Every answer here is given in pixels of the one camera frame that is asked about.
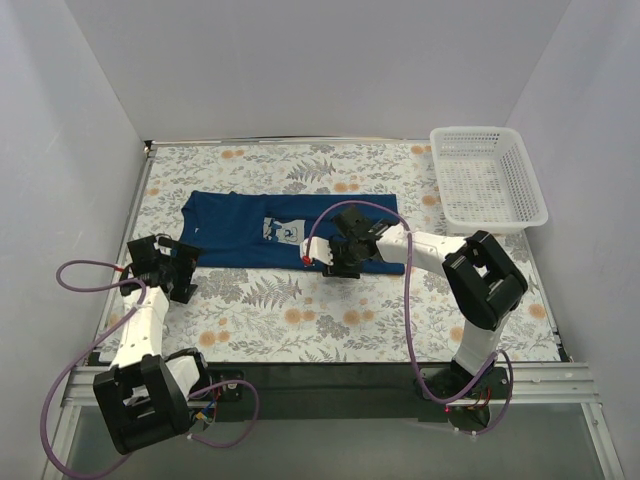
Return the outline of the blue printed t shirt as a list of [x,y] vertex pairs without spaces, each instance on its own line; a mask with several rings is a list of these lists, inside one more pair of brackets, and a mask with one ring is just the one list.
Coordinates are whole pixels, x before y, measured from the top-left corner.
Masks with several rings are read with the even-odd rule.
[[180,241],[206,268],[302,270],[300,244],[330,206],[348,200],[398,210],[393,194],[244,195],[194,191],[182,207]]

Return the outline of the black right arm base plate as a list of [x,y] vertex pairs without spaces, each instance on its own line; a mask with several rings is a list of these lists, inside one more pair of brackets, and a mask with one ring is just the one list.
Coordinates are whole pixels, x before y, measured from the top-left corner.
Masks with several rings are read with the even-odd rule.
[[[449,398],[462,390],[473,378],[453,362],[425,366],[420,370],[424,383],[438,398]],[[510,378],[507,370],[491,366],[465,394],[463,400],[505,399],[509,393]]]

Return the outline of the floral patterned table mat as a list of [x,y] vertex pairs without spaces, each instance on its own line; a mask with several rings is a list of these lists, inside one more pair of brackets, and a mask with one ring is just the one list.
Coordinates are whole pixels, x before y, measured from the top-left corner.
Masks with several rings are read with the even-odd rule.
[[[241,194],[386,194],[415,230],[446,231],[431,149],[417,144],[169,146],[154,153],[134,237],[178,237],[194,191]],[[162,350],[195,347],[221,362],[448,361],[463,316],[447,282],[318,272],[198,269],[188,304],[170,307]]]

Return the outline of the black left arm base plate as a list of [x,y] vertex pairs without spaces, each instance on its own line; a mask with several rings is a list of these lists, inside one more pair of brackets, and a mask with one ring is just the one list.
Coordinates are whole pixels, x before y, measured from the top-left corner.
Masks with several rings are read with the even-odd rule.
[[208,402],[215,400],[223,403],[239,402],[243,397],[244,372],[239,369],[208,369],[202,387],[224,382],[224,385],[211,389],[197,397]]

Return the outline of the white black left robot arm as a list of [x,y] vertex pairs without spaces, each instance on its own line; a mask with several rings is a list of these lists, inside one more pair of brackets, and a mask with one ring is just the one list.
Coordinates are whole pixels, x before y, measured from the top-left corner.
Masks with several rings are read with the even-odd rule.
[[188,431],[188,398],[205,398],[213,386],[203,355],[195,348],[162,354],[164,321],[172,302],[188,303],[200,250],[166,235],[127,244],[131,262],[121,275],[146,286],[123,285],[124,306],[133,311],[123,325],[115,358],[96,375],[93,391],[116,450],[122,455]]

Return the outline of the aluminium frame rail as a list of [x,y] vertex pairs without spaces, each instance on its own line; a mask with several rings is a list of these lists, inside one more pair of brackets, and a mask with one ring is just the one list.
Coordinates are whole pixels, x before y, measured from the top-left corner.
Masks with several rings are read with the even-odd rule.
[[[93,379],[105,366],[76,367],[62,394],[62,404],[96,406]],[[601,395],[586,363],[517,362],[513,366],[513,404],[600,403]]]

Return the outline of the white plastic basket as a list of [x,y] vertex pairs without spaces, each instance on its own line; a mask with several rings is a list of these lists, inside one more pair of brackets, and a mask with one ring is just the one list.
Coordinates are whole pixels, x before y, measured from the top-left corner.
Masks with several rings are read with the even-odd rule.
[[494,126],[453,126],[430,133],[441,204],[450,235],[511,234],[548,221],[548,210],[522,136]]

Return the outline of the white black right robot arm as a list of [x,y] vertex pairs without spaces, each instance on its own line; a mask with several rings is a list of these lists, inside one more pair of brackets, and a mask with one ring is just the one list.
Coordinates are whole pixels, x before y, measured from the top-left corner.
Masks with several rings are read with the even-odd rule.
[[421,269],[446,279],[465,318],[463,338],[451,362],[457,392],[438,397],[422,375],[416,381],[439,404],[479,395],[502,352],[498,343],[504,326],[528,290],[523,274],[486,231],[469,237],[413,231],[399,214],[374,223],[361,213],[363,205],[359,200],[342,201],[326,209],[340,238],[327,240],[309,232],[300,246],[301,259],[307,265],[321,262],[327,276],[355,278],[365,262],[376,260],[402,264],[407,274]]

